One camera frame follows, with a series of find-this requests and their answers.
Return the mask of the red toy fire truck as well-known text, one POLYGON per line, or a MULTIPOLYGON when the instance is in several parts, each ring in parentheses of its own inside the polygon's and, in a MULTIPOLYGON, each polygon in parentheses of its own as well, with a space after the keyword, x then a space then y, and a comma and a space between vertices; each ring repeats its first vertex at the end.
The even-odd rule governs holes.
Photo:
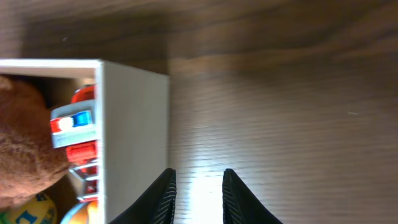
POLYGON ((80 88, 71 102, 51 111, 53 147, 64 149, 72 163, 69 172, 82 184, 77 199, 98 199, 98 149, 96 133, 95 86, 80 88))

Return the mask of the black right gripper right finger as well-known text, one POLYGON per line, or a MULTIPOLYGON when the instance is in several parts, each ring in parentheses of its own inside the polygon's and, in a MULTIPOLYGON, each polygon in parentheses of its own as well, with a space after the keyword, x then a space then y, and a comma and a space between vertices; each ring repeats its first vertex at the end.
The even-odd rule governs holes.
POLYGON ((232 169, 223 174, 224 224, 282 224, 232 169))

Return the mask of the brown plush toy with carrot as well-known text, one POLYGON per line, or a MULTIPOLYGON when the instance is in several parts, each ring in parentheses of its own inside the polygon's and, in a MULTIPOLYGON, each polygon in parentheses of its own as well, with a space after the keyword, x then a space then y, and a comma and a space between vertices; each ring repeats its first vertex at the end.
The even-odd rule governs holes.
POLYGON ((30 83, 1 77, 1 210, 18 207, 59 181, 66 154, 52 145, 50 111, 30 83))

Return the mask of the white cardboard box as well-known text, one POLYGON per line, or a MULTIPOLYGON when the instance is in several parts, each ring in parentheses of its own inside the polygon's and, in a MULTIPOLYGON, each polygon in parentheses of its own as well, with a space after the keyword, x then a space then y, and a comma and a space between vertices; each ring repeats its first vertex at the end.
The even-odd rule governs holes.
POLYGON ((1 73, 94 79, 100 223, 125 211, 167 168, 168 76, 98 59, 2 59, 1 73))

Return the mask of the blue and yellow duck toy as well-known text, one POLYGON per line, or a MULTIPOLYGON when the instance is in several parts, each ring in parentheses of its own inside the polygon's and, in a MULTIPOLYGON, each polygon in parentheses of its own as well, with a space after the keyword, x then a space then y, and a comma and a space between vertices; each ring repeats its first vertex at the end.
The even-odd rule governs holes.
POLYGON ((60 221, 61 224, 101 224, 98 201, 80 202, 71 208, 60 221))

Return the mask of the yellow ball with blue letters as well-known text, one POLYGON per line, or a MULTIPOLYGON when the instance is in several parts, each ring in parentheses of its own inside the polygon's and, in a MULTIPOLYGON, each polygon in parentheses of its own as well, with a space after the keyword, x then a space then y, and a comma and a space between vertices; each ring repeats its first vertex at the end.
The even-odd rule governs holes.
POLYGON ((39 193, 27 203, 1 213, 1 224, 56 224, 57 208, 53 200, 39 193))

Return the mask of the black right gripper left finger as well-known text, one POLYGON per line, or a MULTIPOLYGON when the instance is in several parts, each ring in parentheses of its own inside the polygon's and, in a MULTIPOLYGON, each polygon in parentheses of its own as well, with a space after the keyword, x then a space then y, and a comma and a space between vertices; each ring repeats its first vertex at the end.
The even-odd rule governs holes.
POLYGON ((176 196, 176 170, 167 168, 110 224, 173 224, 176 196))

